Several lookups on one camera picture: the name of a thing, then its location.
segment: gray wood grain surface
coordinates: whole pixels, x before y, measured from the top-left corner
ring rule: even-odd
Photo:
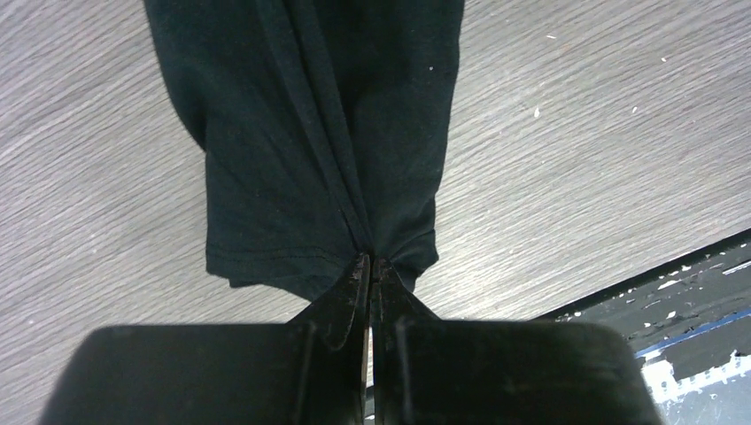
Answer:
[[[751,226],[751,0],[468,0],[444,317],[529,318]],[[284,321],[204,272],[200,150],[136,0],[0,0],[0,423],[112,323]]]

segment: peeling paint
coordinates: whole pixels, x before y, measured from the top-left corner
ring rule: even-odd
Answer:
[[[743,270],[744,268],[749,267],[749,266],[751,266],[751,259],[749,261],[746,261],[745,263],[740,263],[740,264],[738,264],[735,267],[731,267],[731,268],[723,271],[723,274],[724,275],[733,274],[733,273],[738,272],[740,270]]]
[[[667,288],[669,286],[673,286],[673,285],[675,285],[678,282],[680,282],[680,281],[667,281],[667,282],[663,283],[662,285],[658,286],[657,290],[664,290],[665,288]]]
[[[662,354],[660,351],[655,352],[656,354],[647,354],[651,356],[649,358],[645,355],[647,362],[641,368],[641,375],[655,403],[680,402],[690,392],[701,392],[702,388],[713,383],[727,383],[735,376],[745,376],[751,372],[751,356],[738,356],[738,351],[734,350],[727,363],[676,381],[673,377],[673,365],[665,359],[659,359]]]

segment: black t-shirt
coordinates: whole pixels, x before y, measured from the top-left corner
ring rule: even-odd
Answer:
[[[209,273],[313,299],[366,251],[412,290],[437,261],[463,2],[145,3],[206,154]]]

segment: black metal edge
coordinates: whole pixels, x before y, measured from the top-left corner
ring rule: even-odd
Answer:
[[[620,332],[637,357],[751,308],[751,229],[565,305],[543,319]]]
[[[751,228],[746,229],[736,235],[727,237],[717,243],[701,248],[697,251],[690,252],[682,257],[668,261],[642,274],[638,274],[623,282],[599,290],[593,294],[580,298],[572,303],[556,308],[551,312],[539,316],[539,319],[557,320],[566,315],[572,315],[576,312],[586,311],[589,308],[600,305],[610,299],[618,297],[624,292],[644,287],[649,284],[660,285],[661,276],[669,275],[683,266],[691,266],[702,262],[705,259],[713,258],[720,255],[721,252],[727,252],[733,248],[740,247],[744,243],[751,243]]]
[[[306,395],[305,423],[365,419],[371,267],[371,258],[358,254],[331,289],[288,322],[313,324],[323,347],[314,356],[317,388]]]
[[[673,366],[673,378],[681,380],[729,360],[751,355],[751,315],[660,350],[660,358]]]
[[[376,425],[399,422],[401,382],[396,324],[405,317],[421,321],[438,320],[435,313],[406,289],[399,273],[388,259],[374,260],[370,291],[374,410],[366,411],[365,416],[374,414]]]

